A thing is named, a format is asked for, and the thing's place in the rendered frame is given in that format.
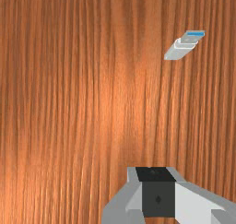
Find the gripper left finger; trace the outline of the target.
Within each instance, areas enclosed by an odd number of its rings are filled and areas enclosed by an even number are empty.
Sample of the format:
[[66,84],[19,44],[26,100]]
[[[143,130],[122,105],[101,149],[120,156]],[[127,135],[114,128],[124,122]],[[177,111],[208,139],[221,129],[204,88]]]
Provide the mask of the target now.
[[143,206],[143,185],[137,169],[128,167],[126,183],[103,208],[101,224],[146,224],[145,218],[158,216],[155,207]]

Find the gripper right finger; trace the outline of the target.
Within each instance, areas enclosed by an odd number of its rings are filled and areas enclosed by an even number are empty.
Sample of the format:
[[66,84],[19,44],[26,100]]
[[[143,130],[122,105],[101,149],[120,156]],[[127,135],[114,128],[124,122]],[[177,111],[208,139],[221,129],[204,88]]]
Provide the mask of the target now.
[[187,182],[172,167],[158,171],[158,216],[180,224],[236,224],[236,204]]

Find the small grey USB stick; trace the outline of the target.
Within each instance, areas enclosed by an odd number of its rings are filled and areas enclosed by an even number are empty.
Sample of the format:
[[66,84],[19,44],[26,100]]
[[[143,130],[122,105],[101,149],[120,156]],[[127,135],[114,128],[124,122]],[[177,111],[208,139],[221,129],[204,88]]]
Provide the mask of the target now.
[[165,60],[180,60],[191,52],[198,42],[205,36],[204,30],[188,30],[181,38],[174,41],[164,54]]

